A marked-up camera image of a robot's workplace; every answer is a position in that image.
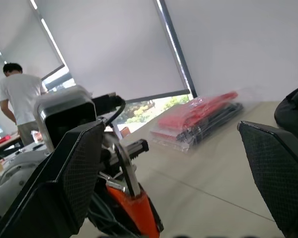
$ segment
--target white t-shirt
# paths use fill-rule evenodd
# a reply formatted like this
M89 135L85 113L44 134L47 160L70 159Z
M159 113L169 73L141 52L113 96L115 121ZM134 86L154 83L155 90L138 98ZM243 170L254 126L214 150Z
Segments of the white t-shirt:
M34 100L47 90L39 77L17 73L0 80L0 101L12 105L17 125L35 121Z

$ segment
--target man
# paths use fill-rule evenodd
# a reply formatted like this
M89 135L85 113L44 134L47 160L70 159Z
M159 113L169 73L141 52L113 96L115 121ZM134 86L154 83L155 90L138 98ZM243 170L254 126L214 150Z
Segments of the man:
M33 115L34 100L47 90L39 77L24 74L17 63L5 64L3 72L6 78L0 81L1 111L17 125L21 140L26 146L34 141L31 131L39 130ZM14 114L8 107L9 102Z

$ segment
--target black hair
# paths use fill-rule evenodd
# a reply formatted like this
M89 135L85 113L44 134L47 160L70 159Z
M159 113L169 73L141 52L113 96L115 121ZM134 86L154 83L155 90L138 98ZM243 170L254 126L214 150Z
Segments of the black hair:
M21 65L19 65L18 63L6 63L3 66L3 72L4 73L9 73L9 72L12 72L14 70L23 73L23 69L22 69Z

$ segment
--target red item in plastic bag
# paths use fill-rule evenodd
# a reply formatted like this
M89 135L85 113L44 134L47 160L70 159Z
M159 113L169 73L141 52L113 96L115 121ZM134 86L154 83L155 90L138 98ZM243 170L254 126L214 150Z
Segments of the red item in plastic bag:
M158 120L160 128L173 129L181 132L202 119L206 119L216 110L227 105L235 99L238 93L235 91L211 98L196 98L192 101L179 106L175 111L166 114Z
M11 139L11 136L6 135L5 137L3 137L3 138L0 139L0 144L1 143L4 143L4 142L6 142L7 140L10 140L10 139Z

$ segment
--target roller blind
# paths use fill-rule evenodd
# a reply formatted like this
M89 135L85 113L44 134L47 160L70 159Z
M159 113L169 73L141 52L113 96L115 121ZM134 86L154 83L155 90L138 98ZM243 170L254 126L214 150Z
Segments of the roller blind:
M25 73L43 77L62 61L29 0L0 0L0 51Z
M75 82L135 99L185 90L152 0L36 0Z
M199 95L298 87L298 0L165 0Z

